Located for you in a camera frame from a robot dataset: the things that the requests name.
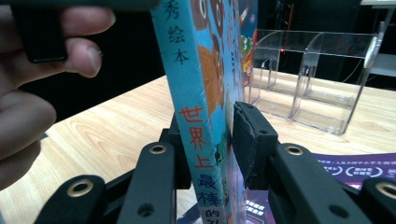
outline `blue book cover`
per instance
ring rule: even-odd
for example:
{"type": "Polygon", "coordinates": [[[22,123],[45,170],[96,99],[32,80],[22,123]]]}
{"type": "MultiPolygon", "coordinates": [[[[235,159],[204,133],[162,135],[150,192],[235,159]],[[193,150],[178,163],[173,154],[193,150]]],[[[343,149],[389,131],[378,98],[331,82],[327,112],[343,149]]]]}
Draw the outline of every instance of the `blue book cover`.
{"type": "Polygon", "coordinates": [[[151,15],[202,221],[245,223],[231,145],[243,101],[238,1],[162,0],[151,15]]]}

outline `fingernail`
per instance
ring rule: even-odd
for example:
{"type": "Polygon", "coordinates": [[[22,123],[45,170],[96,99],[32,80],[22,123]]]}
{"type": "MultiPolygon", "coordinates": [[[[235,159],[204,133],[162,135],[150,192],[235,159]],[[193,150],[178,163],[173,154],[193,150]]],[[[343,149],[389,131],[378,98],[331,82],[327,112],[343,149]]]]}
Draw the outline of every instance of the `fingernail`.
{"type": "Polygon", "coordinates": [[[88,57],[90,57],[91,66],[95,71],[95,74],[98,74],[101,67],[101,56],[103,55],[102,51],[98,49],[88,49],[88,57]]]}

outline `clear plastic organizer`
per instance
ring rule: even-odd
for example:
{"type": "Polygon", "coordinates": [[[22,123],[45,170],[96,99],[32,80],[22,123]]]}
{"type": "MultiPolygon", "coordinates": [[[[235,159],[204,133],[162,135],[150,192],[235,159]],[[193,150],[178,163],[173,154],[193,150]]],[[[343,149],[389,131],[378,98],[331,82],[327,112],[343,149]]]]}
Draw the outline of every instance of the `clear plastic organizer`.
{"type": "Polygon", "coordinates": [[[361,35],[260,30],[259,36],[262,38],[253,52],[247,101],[262,112],[328,133],[345,133],[379,51],[383,32],[361,35]],[[295,63],[299,65],[298,72],[280,72],[281,56],[290,52],[296,56],[294,61],[299,60],[295,63]],[[318,77],[318,65],[323,64],[318,63],[321,58],[343,57],[362,62],[356,84],[318,77]]]}

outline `finger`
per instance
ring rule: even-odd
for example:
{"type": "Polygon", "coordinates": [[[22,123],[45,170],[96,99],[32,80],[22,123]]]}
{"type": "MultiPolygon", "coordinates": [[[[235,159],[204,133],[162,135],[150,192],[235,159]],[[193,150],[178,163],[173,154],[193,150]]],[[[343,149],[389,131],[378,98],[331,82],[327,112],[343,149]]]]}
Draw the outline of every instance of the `finger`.
{"type": "Polygon", "coordinates": [[[102,33],[115,21],[113,11],[102,7],[70,7],[61,14],[66,37],[102,33]]]}
{"type": "Polygon", "coordinates": [[[9,6],[0,6],[0,53],[11,52],[21,47],[17,28],[12,20],[9,6]]]}
{"type": "Polygon", "coordinates": [[[97,75],[102,64],[102,55],[95,43],[83,38],[71,38],[66,40],[66,49],[69,57],[65,62],[30,63],[22,51],[0,58],[0,63],[3,64],[3,71],[0,67],[0,73],[7,76],[11,85],[3,87],[3,91],[10,91],[24,83],[62,72],[80,73],[84,77],[97,75]]]}
{"type": "Polygon", "coordinates": [[[39,154],[40,142],[37,140],[24,150],[0,161],[0,190],[11,186],[23,177],[39,154]]]}
{"type": "MultiPolygon", "coordinates": [[[[116,21],[111,9],[70,7],[60,13],[64,37],[93,35],[107,30],[116,21]]],[[[0,6],[0,53],[21,49],[21,40],[9,6],[0,6]]]]}
{"type": "Polygon", "coordinates": [[[0,161],[30,146],[56,120],[52,105],[33,94],[12,91],[0,98],[0,161]]]}

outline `light wood tabletop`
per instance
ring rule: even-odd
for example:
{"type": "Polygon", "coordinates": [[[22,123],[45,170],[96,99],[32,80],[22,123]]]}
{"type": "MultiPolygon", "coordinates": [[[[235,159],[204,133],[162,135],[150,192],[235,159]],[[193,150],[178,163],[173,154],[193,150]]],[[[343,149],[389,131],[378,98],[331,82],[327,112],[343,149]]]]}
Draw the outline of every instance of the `light wood tabletop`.
{"type": "MultiPolygon", "coordinates": [[[[173,116],[166,77],[128,91],[51,127],[41,155],[20,181],[0,191],[7,224],[33,223],[41,207],[66,180],[99,175],[106,182],[134,169],[143,146],[158,141],[173,116]]],[[[282,143],[324,154],[395,152],[396,92],[364,88],[342,136],[265,115],[282,143]]],[[[177,215],[196,203],[193,190],[177,192],[177,215]]]]}

